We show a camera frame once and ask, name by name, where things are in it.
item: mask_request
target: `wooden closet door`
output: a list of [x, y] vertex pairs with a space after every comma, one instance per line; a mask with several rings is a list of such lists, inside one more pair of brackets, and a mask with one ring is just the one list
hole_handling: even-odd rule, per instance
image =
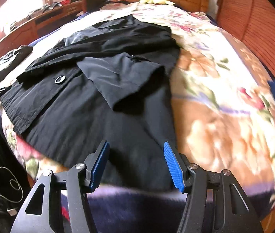
[[218, 24], [275, 75], [275, 8], [268, 0], [223, 0]]

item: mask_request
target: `jacket sleeve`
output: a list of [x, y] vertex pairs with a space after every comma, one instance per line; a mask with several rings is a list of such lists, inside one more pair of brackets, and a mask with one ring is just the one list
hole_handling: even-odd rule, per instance
[[[78, 61], [77, 65], [93, 81], [113, 110], [121, 100], [137, 93], [152, 74], [164, 76], [162, 65], [127, 53], [99, 59], [87, 57]], [[162, 70], [162, 73], [155, 73], [157, 70]]]

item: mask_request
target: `white cable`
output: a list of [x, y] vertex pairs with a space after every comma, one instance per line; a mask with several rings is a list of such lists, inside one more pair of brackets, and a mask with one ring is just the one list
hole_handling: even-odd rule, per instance
[[[6, 168], [6, 167], [4, 167], [4, 166], [0, 166], [0, 168], [4, 168], [4, 169], [8, 170], [8, 171], [11, 173], [11, 175], [14, 176], [14, 174], [13, 174], [8, 168]], [[21, 192], [22, 192], [22, 197], [21, 197], [21, 199], [20, 199], [19, 201], [16, 202], [16, 201], [11, 201], [10, 199], [7, 199], [6, 197], [4, 197], [4, 196], [1, 195], [1, 194], [0, 194], [0, 197], [4, 198], [5, 200], [7, 200], [7, 201], [9, 201], [9, 202], [12, 202], [12, 203], [19, 203], [19, 202], [21, 202], [22, 199], [23, 199], [23, 190], [22, 190], [22, 187], [21, 187], [21, 185], [19, 184], [17, 178], [16, 178], [15, 176], [14, 176], [14, 178], [15, 178], [14, 180], [11, 179], [11, 180], [9, 181], [9, 184], [10, 184], [11, 187], [14, 188], [16, 191], [18, 191], [18, 190], [21, 189]], [[12, 185], [12, 183], [11, 183], [12, 181], [14, 181], [14, 182], [18, 185], [18, 188], [15, 188], [15, 187]]]

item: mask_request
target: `jacket button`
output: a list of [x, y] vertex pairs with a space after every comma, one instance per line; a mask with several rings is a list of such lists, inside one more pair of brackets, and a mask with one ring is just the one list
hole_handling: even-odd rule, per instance
[[63, 82], [65, 80], [65, 76], [61, 75], [58, 78], [56, 78], [55, 83], [56, 84], [60, 84], [61, 82]]

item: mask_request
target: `comforter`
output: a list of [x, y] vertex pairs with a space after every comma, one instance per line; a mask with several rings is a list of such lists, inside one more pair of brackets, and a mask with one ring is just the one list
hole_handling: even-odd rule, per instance
[[[129, 14], [140, 21], [170, 27], [181, 47], [170, 79], [178, 151], [206, 170], [230, 169], [248, 196], [266, 194], [267, 202], [257, 205], [256, 210], [274, 208], [275, 101], [267, 83], [270, 77], [243, 43], [202, 14], [169, 5], [107, 4], [37, 43], [0, 86], [12, 84], [64, 37]], [[34, 180], [45, 169], [66, 170], [16, 135], [1, 103], [0, 114], [12, 151]]]

